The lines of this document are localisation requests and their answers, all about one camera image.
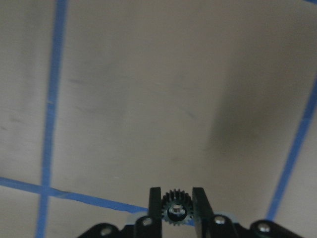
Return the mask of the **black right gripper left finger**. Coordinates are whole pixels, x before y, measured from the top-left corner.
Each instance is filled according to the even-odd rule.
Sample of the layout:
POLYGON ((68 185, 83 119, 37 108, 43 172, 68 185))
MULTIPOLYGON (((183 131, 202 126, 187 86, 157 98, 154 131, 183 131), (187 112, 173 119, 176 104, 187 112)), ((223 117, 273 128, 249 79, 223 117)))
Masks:
POLYGON ((136 238, 161 238, 161 188, 150 188, 148 212, 135 222, 136 238))

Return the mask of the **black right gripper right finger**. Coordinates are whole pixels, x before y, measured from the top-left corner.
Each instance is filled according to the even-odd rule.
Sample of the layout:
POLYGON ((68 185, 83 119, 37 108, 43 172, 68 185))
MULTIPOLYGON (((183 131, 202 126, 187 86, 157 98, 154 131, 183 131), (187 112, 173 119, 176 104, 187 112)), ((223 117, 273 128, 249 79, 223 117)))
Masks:
POLYGON ((193 219, 198 238, 210 238, 211 219, 214 212, 202 187, 192 189, 193 219))

